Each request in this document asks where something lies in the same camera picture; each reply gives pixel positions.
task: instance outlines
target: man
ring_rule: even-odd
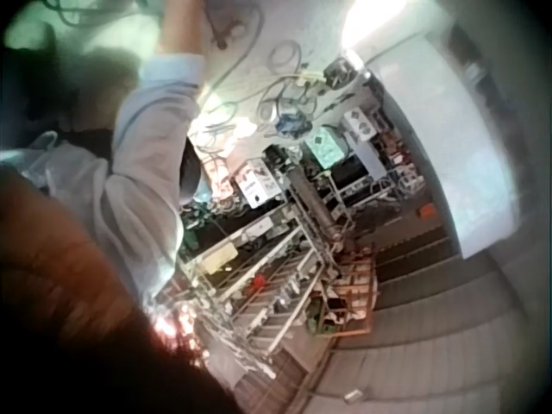
[[[138,305],[170,277],[183,233],[179,171],[204,64],[201,6],[166,0],[160,54],[122,107],[111,167],[65,144],[29,153],[22,171],[47,197],[0,164],[8,411],[240,413],[185,349],[160,342]]]
[[[186,134],[198,114],[204,72],[202,6],[166,0],[158,53],[120,109],[111,164],[68,143],[45,149],[44,140],[15,158],[3,154],[69,208],[140,304],[173,275],[184,231],[179,204],[198,186],[198,160]],[[192,162],[183,162],[184,153]]]

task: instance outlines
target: light blue shirt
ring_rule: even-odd
[[[68,143],[0,154],[71,210],[141,304],[174,273],[184,234],[179,170],[203,71],[193,54],[146,62],[119,111],[111,164]]]

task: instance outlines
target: shirt sleeve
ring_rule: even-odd
[[[116,250],[142,300],[174,273],[184,233],[179,170],[203,69],[203,57],[193,54],[146,63],[119,112],[111,171],[94,200],[96,238]]]

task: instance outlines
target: metal pipe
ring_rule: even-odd
[[[309,209],[309,212],[315,217],[321,227],[322,232],[332,241],[337,241],[341,237],[339,227],[331,216],[328,208],[323,203],[314,186],[309,182],[299,167],[293,168],[287,173],[287,178],[295,188],[303,203]]]

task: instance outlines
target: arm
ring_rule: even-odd
[[[142,68],[140,87],[119,113],[113,165],[95,200],[96,236],[115,250],[137,291],[156,293],[173,275],[183,237],[179,168],[198,114],[204,59],[201,0],[167,0],[160,50]]]

